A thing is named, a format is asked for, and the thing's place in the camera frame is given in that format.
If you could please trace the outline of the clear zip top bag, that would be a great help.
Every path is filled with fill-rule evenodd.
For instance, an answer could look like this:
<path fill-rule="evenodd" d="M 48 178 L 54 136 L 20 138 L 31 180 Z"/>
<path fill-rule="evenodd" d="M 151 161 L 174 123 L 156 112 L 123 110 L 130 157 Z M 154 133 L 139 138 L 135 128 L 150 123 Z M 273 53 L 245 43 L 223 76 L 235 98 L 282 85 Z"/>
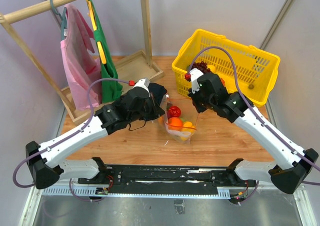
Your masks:
<path fill-rule="evenodd" d="M 174 98 L 166 94 L 160 107 L 164 110 L 159 126 L 179 143 L 189 144 L 197 132 L 198 112 L 191 98 Z"/>

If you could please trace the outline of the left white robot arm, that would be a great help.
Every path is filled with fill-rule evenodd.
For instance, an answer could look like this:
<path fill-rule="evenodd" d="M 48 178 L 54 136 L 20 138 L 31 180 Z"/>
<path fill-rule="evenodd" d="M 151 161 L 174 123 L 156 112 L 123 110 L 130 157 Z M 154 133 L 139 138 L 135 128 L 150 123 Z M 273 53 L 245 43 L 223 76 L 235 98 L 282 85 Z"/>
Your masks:
<path fill-rule="evenodd" d="M 98 109 L 92 119 L 67 133 L 41 144 L 29 142 L 25 151 L 35 187 L 45 189 L 59 180 L 77 177 L 103 183 L 107 169 L 100 158 L 86 161 L 66 161 L 66 158 L 93 141 L 125 129 L 134 121 L 147 122 L 164 115 L 160 103 L 167 92 L 157 83 L 151 83 L 147 89 L 133 87 Z"/>

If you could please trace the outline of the yellow bell pepper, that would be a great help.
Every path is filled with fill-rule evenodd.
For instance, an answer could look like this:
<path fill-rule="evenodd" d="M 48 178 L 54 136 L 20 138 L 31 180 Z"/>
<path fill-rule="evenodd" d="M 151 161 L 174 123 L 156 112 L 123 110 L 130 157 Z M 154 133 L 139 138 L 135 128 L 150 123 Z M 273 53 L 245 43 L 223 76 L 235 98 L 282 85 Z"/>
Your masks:
<path fill-rule="evenodd" d="M 182 141 L 187 141 L 191 138 L 191 136 L 195 133 L 196 127 L 190 121 L 185 121 L 182 125 L 181 132 L 183 132 L 183 136 L 180 137 Z"/>

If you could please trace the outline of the red bell pepper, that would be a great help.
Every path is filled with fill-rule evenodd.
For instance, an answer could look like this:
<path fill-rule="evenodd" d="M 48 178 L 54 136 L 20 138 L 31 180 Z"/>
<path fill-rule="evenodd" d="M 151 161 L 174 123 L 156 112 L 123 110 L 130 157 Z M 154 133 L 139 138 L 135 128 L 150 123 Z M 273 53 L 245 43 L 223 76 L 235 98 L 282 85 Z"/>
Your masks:
<path fill-rule="evenodd" d="M 167 110 L 167 118 L 170 119 L 172 117 L 177 117 L 179 118 L 181 116 L 181 109 L 176 106 L 176 105 L 172 105 L 168 108 Z"/>

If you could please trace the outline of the orange tangerine fruit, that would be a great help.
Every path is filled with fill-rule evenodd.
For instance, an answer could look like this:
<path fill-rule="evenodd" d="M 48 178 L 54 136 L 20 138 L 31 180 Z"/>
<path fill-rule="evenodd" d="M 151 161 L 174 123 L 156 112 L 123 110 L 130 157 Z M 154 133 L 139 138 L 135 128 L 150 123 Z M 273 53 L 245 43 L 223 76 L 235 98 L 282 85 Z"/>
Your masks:
<path fill-rule="evenodd" d="M 168 119 L 168 129 L 181 131 L 183 127 L 183 121 L 180 118 L 172 117 Z"/>

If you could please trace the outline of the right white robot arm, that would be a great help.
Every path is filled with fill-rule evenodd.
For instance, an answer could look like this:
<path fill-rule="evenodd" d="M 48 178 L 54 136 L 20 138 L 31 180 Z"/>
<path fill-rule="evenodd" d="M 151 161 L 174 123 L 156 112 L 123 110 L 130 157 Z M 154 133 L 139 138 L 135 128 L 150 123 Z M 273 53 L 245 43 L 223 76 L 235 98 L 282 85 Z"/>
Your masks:
<path fill-rule="evenodd" d="M 273 157 L 271 162 L 236 159 L 228 167 L 228 183 L 237 186 L 244 180 L 271 182 L 280 191 L 293 194 L 310 173 L 318 153 L 284 136 L 242 92 L 228 93 L 217 74 L 192 69 L 184 77 L 191 83 L 188 96 L 199 113 L 215 111 L 250 134 Z"/>

